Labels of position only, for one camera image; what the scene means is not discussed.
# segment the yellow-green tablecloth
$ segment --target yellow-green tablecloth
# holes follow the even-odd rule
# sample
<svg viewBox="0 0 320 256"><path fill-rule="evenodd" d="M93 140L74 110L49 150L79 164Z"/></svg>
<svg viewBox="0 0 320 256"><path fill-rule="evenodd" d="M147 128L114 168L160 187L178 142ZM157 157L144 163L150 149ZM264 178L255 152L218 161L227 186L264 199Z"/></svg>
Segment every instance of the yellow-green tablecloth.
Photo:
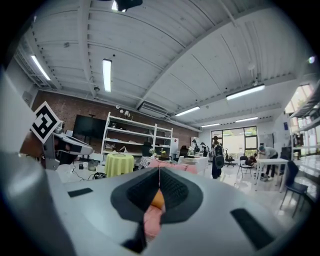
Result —
<svg viewBox="0 0 320 256"><path fill-rule="evenodd" d="M106 156L104 171L108 178L134 171L135 160L130 154L109 153Z"/></svg>

